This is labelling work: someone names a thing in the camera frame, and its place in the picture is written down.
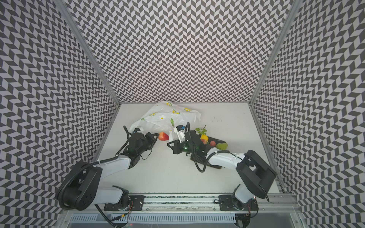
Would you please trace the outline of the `red fake apple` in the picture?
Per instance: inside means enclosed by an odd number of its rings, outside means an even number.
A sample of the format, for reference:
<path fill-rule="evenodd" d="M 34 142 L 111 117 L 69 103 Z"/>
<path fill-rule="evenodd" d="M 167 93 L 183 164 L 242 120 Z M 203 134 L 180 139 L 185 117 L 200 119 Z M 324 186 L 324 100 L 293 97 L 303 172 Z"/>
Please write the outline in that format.
<path fill-rule="evenodd" d="M 160 141 L 168 141 L 168 140 L 169 140 L 169 135 L 168 135 L 168 134 L 166 134 L 165 132 L 161 132 L 161 133 L 159 134 L 158 139 L 159 139 Z"/>

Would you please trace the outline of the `white plastic bag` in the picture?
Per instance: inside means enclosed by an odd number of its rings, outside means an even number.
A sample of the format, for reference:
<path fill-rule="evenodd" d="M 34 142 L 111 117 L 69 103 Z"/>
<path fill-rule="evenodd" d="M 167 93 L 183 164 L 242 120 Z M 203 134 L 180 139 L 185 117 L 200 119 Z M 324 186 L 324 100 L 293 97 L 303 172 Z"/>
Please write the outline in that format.
<path fill-rule="evenodd" d="M 195 109 L 174 104 L 170 101 L 161 101 L 154 104 L 144 115 L 134 122 L 129 131 L 140 130 L 143 134 L 148 132 L 160 133 L 173 130 L 179 125 L 190 123 L 191 127 L 198 126 L 201 113 Z"/>

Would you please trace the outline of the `yellow fake pear with leaves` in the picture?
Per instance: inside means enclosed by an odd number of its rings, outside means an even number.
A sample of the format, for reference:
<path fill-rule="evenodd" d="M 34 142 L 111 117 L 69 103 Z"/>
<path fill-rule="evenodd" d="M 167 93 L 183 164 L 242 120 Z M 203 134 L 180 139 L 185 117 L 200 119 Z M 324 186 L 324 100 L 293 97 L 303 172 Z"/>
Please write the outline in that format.
<path fill-rule="evenodd" d="M 203 128 L 195 128 L 195 131 L 200 136 L 200 140 L 204 144 L 207 144 L 207 142 L 209 141 L 209 137 L 206 134 L 207 133 L 206 125 Z"/>

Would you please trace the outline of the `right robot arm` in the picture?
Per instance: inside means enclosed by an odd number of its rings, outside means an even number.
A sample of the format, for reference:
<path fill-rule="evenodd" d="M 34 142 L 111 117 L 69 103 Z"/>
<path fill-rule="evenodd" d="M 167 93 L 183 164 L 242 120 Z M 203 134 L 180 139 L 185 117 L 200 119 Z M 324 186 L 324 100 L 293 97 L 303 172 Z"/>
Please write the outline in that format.
<path fill-rule="evenodd" d="M 200 135 L 195 130 L 185 132 L 182 140 L 168 142 L 167 146 L 174 154 L 189 156 L 200 173 L 204 173 L 207 167 L 237 172 L 242 182 L 229 198 L 220 196 L 216 201 L 222 210 L 257 210 L 258 198 L 269 200 L 269 190 L 277 173 L 255 151 L 235 154 L 228 150 L 225 141 Z"/>

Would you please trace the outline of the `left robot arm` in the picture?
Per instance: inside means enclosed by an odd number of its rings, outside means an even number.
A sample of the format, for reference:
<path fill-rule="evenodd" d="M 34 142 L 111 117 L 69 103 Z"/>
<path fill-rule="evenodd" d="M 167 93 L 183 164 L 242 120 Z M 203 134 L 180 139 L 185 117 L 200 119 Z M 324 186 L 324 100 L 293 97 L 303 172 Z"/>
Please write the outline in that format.
<path fill-rule="evenodd" d="M 111 204 L 120 210 L 131 207 L 129 191 L 113 185 L 101 187 L 100 181 L 112 174 L 134 168 L 142 154 L 155 146 L 158 133 L 141 133 L 125 130 L 127 140 L 118 152 L 109 159 L 88 163 L 78 161 L 56 192 L 59 206 L 65 210 L 83 211 L 90 205 Z"/>

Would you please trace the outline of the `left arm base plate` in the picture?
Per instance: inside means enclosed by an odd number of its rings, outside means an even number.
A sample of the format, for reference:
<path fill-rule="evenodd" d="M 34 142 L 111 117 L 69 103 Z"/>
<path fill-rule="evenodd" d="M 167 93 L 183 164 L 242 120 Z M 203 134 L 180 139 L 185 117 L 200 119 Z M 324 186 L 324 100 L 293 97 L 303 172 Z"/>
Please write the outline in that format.
<path fill-rule="evenodd" d="M 144 205 L 144 195 L 132 195 L 128 197 L 122 197 L 121 200 L 116 204 L 105 204 L 104 211 L 141 211 Z"/>

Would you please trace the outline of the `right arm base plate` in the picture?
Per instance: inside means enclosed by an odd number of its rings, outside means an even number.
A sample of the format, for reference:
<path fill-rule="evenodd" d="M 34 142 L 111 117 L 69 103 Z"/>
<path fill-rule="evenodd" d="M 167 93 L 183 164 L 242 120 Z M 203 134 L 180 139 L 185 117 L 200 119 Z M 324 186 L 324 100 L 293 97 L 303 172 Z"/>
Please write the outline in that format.
<path fill-rule="evenodd" d="M 242 203 L 231 195 L 219 195 L 214 203 L 219 205 L 220 211 L 247 211 L 255 212 L 259 210 L 255 198 L 250 199 L 247 203 Z"/>

